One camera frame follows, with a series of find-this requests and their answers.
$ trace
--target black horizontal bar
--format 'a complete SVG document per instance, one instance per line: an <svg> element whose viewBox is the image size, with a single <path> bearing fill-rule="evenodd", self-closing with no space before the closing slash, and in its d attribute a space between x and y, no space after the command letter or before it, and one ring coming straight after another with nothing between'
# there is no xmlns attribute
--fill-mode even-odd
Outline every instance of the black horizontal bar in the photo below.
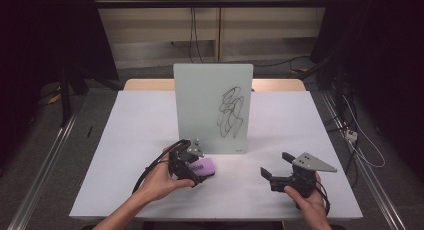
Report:
<svg viewBox="0 0 424 230"><path fill-rule="evenodd" d="M325 8L328 0L101 0L48 1L46 6L109 8Z"/></svg>

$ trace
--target table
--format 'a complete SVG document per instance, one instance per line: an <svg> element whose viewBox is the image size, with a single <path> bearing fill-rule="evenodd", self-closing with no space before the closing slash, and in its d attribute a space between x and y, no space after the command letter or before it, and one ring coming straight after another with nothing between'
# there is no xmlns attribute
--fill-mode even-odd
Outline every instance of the table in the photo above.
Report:
<svg viewBox="0 0 424 230"><path fill-rule="evenodd" d="M161 151L166 144L178 140L173 92L130 91L145 90L146 82L156 82L157 85L152 85L156 87L154 90L158 90L159 85L172 90L172 81L130 80L119 93L71 217L87 219L109 215L129 196L144 167L157 157L159 152L152 149ZM291 165L281 159L283 151L294 156L307 151L339 169L337 173L320 173L332 203L329 218L362 217L314 102L303 84L299 80L254 79L253 88L258 92L252 93L248 153L213 154L210 156L216 165L213 178L191 191L174 192L160 204L152 203L137 218L145 221L301 218L291 199L271 192L269 183L259 173L262 166L276 176L289 176ZM269 89L293 91L260 92ZM166 127L155 125L155 121L166 123ZM223 207L220 203L224 202L231 202L232 207Z"/></svg>

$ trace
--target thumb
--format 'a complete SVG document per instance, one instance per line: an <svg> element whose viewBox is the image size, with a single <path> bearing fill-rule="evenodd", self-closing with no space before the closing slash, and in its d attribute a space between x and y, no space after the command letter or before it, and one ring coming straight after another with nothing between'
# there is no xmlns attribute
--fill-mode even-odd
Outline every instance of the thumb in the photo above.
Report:
<svg viewBox="0 0 424 230"><path fill-rule="evenodd" d="M181 179L181 180L175 181L175 185L176 185L177 188L184 188L184 187L192 187L195 184L194 184L193 180Z"/></svg>
<svg viewBox="0 0 424 230"><path fill-rule="evenodd" d="M300 209L307 207L308 203L305 201L305 199L303 199L300 193L296 191L296 189L290 186L286 186L284 187L284 192L299 205Z"/></svg>

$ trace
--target white cable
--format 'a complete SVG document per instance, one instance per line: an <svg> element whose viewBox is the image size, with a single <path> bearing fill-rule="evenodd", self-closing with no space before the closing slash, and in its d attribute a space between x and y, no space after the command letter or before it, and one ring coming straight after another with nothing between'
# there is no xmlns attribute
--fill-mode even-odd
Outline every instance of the white cable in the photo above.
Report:
<svg viewBox="0 0 424 230"><path fill-rule="evenodd" d="M359 126L359 123L358 123L358 121L356 121L356 118L355 118L355 114L353 114L353 111L352 111L352 108L350 107L350 104L349 104L349 101L346 99L346 97L343 95L343 98L344 98L344 100L346 101L346 103L347 103L347 106L349 107L349 110L350 110L350 113L352 114L352 117L353 117L353 120L355 121L355 123L356 123L356 126L358 126L358 129L359 129L359 131L361 131L361 133L362 134L364 134L364 136L365 136L365 138L367 138L367 140L374 146L374 148L377 150L377 152L378 152L378 154L380 154L380 156L381 156L381 159L383 160L383 164L381 164L381 165L376 165L376 164L373 164L373 163L371 163L371 162L369 162L366 158L365 158L365 156L364 155L362 155L361 153L359 153L358 152L358 150L353 146L353 144L352 144L352 142L350 141L350 140L348 140L349 141L349 143L350 143L350 145L352 146L352 149L358 154L358 156L360 157L360 158L362 158L368 165L370 165L370 166L373 166L373 167L376 167L376 168L382 168L382 167L384 167L385 165L386 165L386 160L384 159L384 156L383 156L383 154L381 154L381 152L380 152L380 150L378 149L378 147L377 146L375 146L375 144L371 141L371 139L369 139L369 137L364 133L364 131L362 131L362 128Z"/></svg>

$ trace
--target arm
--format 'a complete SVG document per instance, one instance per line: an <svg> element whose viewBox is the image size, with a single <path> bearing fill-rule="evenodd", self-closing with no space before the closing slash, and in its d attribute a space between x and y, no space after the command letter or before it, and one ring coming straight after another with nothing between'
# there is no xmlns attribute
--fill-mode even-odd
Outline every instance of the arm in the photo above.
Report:
<svg viewBox="0 0 424 230"><path fill-rule="evenodd" d="M166 197L176 189L189 186L194 186L194 182L173 179L168 171L168 163L161 162L147 175L140 188L94 229L124 229L147 204Z"/></svg>
<svg viewBox="0 0 424 230"><path fill-rule="evenodd" d="M317 181L321 182L318 173ZM303 198L290 186L286 186L284 191L299 205L306 224L311 230L331 230L324 210L324 201L317 191L314 191L309 198Z"/></svg>

